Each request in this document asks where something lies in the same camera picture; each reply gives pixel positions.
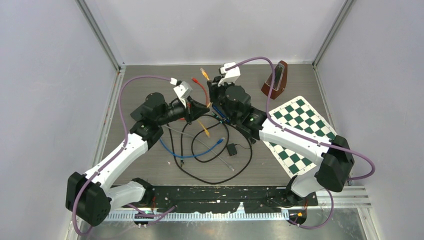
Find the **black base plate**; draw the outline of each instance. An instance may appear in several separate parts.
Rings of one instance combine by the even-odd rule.
[[[235,212],[243,202],[245,213],[278,213],[279,207],[303,206],[306,200],[290,205],[283,198],[282,186],[154,186],[154,203],[136,207],[158,208],[165,212],[176,206],[175,213],[228,213]],[[315,192],[305,199],[308,206],[318,206]]]

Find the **black cable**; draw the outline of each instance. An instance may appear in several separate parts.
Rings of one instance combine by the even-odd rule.
[[[177,98],[174,98],[174,100],[172,100],[171,102],[170,102],[170,104],[169,105],[171,105],[172,106],[172,104],[175,102],[175,101],[177,101],[178,100],[178,97]]]
[[[228,126],[230,126],[230,127],[232,127],[232,128],[234,128],[234,129],[236,129],[234,126],[232,126],[232,125],[229,125],[229,124],[227,124],[227,123],[225,123],[226,125],[228,125]],[[172,152],[173,153],[175,153],[175,149],[174,149],[174,140],[173,140],[173,137],[172,137],[172,131],[171,131],[171,129],[169,129],[168,128],[168,130],[169,130],[169,135],[170,135],[170,138],[171,138],[171,147],[172,147]],[[192,175],[191,173],[189,173],[189,172],[187,172],[186,170],[184,170],[179,164],[178,164],[178,162],[177,162],[177,158],[175,157],[175,156],[173,156],[173,159],[174,159],[174,162],[175,162],[175,165],[181,170],[181,171],[183,171],[185,174],[187,174],[187,175],[189,175],[190,177],[192,177],[192,178],[194,178],[194,179],[196,179],[196,180],[199,180],[200,182],[203,182],[203,183],[205,183],[205,184],[210,184],[210,185],[217,185],[217,184],[223,184],[223,183],[225,183],[225,182],[228,182],[228,181],[230,181],[231,179],[233,179],[233,178],[235,178],[235,177],[237,177],[238,175],[240,175],[248,166],[249,166],[249,164],[251,163],[251,161],[252,161],[252,157],[253,157],[253,150],[252,150],[252,143],[249,141],[249,139],[247,138],[247,137],[244,137],[245,139],[246,139],[246,141],[247,141],[247,143],[249,144],[249,146],[250,146],[250,158],[249,158],[249,161],[247,161],[247,163],[246,163],[246,165],[239,171],[239,172],[237,172],[235,175],[233,175],[232,177],[230,177],[230,178],[227,178],[227,179],[225,179],[225,180],[222,180],[222,181],[218,181],[218,182],[210,182],[210,181],[206,181],[206,180],[203,180],[203,179],[201,179],[201,178],[199,178],[199,177],[197,177],[197,176],[194,176],[194,175]]]
[[[203,115],[203,116],[208,116],[208,117],[212,117],[213,119],[216,119],[214,116],[212,116],[212,115],[208,115],[208,114],[205,114],[205,115]],[[218,126],[218,125],[221,125],[222,123],[220,123],[220,122],[218,122],[217,124],[214,124],[214,125],[212,125],[212,126],[210,126],[210,127],[207,127],[206,129],[207,130],[209,130],[209,129],[212,129],[212,128],[214,128],[214,127],[216,127],[216,126]],[[184,133],[184,130],[186,129],[186,127],[188,126],[189,124],[188,123],[186,123],[185,124],[185,126],[182,128],[182,130],[181,130],[181,132],[183,132]],[[226,131],[226,142],[225,142],[225,144],[224,144],[224,147],[221,149],[221,151],[219,151],[214,157],[212,157],[212,158],[210,158],[210,159],[208,159],[208,160],[200,160],[200,159],[198,159],[197,157],[194,157],[194,159],[196,159],[198,162],[200,162],[200,163],[209,163],[210,161],[212,161],[212,160],[214,160],[214,159],[216,159],[219,155],[221,155],[222,153],[223,153],[223,151],[225,150],[225,148],[226,148],[226,146],[228,145],[228,141],[230,140],[230,132],[228,131],[228,127],[225,125],[225,124],[223,124],[223,126],[224,126],[224,128],[225,128],[225,131]],[[200,131],[200,132],[198,132],[196,135],[194,135],[194,137],[193,137],[193,139],[191,140],[191,152],[193,153],[193,155],[195,155],[194,154],[194,148],[193,148],[193,145],[194,145],[194,143],[195,143],[195,140],[196,140],[196,138],[201,134],[201,133],[203,133],[203,132],[205,132],[205,130],[203,129],[202,131]],[[181,134],[181,138],[180,138],[180,143],[181,143],[181,156],[183,156],[183,135]]]
[[[242,147],[242,148],[244,148],[244,149],[249,149],[248,147],[244,147],[244,146],[242,146],[241,144],[235,144],[234,146],[237,146],[237,145],[239,145],[240,147]]]

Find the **green and white checkered mat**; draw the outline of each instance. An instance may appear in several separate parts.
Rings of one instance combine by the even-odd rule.
[[[336,131],[302,96],[269,111],[271,118],[309,134],[334,139]],[[316,165],[309,159],[272,142],[263,141],[290,178],[302,175]]]

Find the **blue cable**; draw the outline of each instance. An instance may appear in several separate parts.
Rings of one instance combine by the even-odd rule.
[[[216,146],[218,146],[220,143],[222,143],[223,141],[224,141],[224,137],[221,137],[216,143],[215,143],[215,145],[213,145],[211,148],[209,148],[207,151],[205,151],[205,152],[202,152],[202,153],[199,153],[199,154],[196,154],[196,155],[191,155],[191,156],[180,156],[180,155],[177,155],[177,154],[175,154],[175,153],[173,153],[166,145],[165,145],[165,143],[162,141],[162,138],[159,138],[159,141],[160,141],[160,143],[162,144],[162,146],[170,153],[170,154],[172,154],[172,155],[174,155],[175,157],[177,157],[177,158],[180,158],[180,159],[186,159],[186,158],[194,158],[194,157],[199,157],[199,156],[202,156],[202,155],[205,155],[205,154],[207,154],[207,153],[209,153],[210,151],[212,151],[212,149],[214,149]]]

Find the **power adapter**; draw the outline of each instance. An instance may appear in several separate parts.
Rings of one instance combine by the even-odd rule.
[[[226,149],[230,157],[237,154],[236,145],[234,143],[227,144]]]

